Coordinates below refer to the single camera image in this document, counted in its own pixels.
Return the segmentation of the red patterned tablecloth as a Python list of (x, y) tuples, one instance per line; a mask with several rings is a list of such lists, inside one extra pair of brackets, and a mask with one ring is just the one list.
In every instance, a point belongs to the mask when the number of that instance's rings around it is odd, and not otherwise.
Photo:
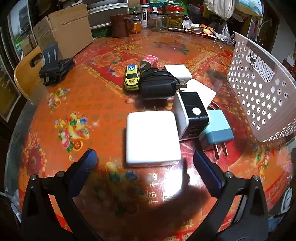
[(234, 140), (217, 164), (237, 177), (260, 175), (268, 208), (280, 199), (292, 177), (284, 141), (259, 145), (226, 83), (232, 47), (181, 33), (141, 31), (125, 38), (99, 38), (75, 56), (65, 80), (51, 87), (33, 116), (21, 155), (19, 198), (29, 177), (65, 171), (91, 148), (98, 162), (77, 206), (106, 240), (172, 238), (185, 240), (210, 211), (215, 199), (193, 166), (198, 141), (173, 144), (157, 130), (172, 100), (140, 104), (123, 89), (126, 66), (147, 56), (185, 64), (196, 80), (217, 92)]

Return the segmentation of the pink polka dot charger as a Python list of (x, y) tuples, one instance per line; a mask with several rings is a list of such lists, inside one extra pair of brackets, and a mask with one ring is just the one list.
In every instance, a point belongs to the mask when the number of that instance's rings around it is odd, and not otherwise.
[(158, 58), (153, 55), (147, 55), (139, 61), (140, 70), (158, 67)]

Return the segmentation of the empty glass jar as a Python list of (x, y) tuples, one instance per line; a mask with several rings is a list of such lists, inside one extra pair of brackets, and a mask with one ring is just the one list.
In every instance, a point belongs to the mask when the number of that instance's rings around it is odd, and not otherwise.
[(168, 29), (169, 15), (165, 13), (157, 13), (156, 31), (165, 32)]

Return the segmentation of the red lid pickle jar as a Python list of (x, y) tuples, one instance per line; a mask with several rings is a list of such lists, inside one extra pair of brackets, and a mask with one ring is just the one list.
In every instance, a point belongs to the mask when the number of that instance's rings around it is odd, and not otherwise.
[(166, 13), (169, 15), (169, 28), (182, 29), (184, 10), (180, 6), (168, 6)]

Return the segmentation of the black power adapter with cable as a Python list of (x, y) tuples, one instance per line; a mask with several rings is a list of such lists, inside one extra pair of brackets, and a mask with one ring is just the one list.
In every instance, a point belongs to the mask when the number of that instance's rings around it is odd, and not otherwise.
[(139, 80), (140, 97), (144, 100), (168, 99), (177, 90), (186, 88), (187, 84), (164, 69), (149, 68), (141, 73)]

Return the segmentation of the binder clip on basket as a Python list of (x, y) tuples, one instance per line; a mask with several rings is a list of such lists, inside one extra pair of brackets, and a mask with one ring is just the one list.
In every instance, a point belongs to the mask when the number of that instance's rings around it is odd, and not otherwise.
[(249, 51), (249, 58), (250, 58), (249, 69), (251, 72), (253, 72), (258, 55), (256, 54), (256, 49), (254, 46), (247, 47), (247, 48)]

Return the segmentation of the yellow toy car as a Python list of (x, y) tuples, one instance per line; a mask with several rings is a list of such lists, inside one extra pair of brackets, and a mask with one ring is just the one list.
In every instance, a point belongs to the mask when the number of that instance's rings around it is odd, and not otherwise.
[(131, 64), (126, 66), (124, 87), (126, 91), (139, 90), (140, 70), (137, 65)]

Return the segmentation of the black and white cube charger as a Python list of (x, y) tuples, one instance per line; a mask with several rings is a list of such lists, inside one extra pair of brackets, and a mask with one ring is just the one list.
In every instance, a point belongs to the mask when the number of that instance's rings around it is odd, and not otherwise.
[(176, 92), (171, 111), (175, 115), (179, 140), (198, 138), (209, 124), (209, 113), (197, 92)]

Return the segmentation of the teal and white plug adapter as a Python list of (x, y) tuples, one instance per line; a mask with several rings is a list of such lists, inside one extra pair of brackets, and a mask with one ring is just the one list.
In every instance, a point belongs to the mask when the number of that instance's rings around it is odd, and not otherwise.
[(228, 156), (226, 144), (234, 139), (234, 134), (222, 110), (209, 110), (209, 124), (199, 135), (199, 141), (204, 151), (213, 150), (216, 160), (220, 159), (219, 150)]

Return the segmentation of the small white charger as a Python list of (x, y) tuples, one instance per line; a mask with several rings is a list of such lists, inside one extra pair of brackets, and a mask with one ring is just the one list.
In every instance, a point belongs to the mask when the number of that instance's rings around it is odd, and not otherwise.
[(192, 74), (184, 64), (165, 65), (164, 69), (177, 77), (181, 84), (185, 84), (192, 79)]

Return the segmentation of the brown ceramic mug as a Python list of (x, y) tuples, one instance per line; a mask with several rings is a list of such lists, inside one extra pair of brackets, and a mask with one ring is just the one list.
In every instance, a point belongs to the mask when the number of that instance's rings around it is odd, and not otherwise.
[(113, 38), (128, 37), (134, 27), (134, 21), (129, 14), (114, 15), (109, 17), (111, 34)]

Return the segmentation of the orange honey jar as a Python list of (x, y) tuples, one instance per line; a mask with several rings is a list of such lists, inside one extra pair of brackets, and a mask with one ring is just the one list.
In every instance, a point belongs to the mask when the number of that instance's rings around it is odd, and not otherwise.
[(142, 22), (140, 18), (134, 18), (132, 33), (139, 33), (142, 30)]

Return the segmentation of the large white square charger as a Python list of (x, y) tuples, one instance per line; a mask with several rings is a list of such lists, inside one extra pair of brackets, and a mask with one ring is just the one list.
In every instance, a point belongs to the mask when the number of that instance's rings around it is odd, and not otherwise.
[(169, 110), (128, 114), (125, 143), (125, 160), (132, 167), (174, 165), (182, 158), (176, 119)]

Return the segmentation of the white perforated plastic basket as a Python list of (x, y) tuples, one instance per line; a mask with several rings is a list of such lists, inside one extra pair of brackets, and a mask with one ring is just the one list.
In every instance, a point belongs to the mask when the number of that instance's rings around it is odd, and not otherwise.
[[(235, 33), (235, 47), (227, 81), (236, 94), (259, 142), (274, 141), (295, 133), (295, 79), (272, 54), (247, 37)], [(249, 69), (249, 51), (258, 55)]]

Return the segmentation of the cardboard box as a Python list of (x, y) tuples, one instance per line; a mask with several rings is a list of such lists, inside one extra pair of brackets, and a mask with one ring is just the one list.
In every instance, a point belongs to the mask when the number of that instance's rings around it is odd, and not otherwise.
[(58, 43), (58, 58), (72, 58), (93, 42), (87, 5), (78, 4), (45, 16), (33, 33), (41, 50)]

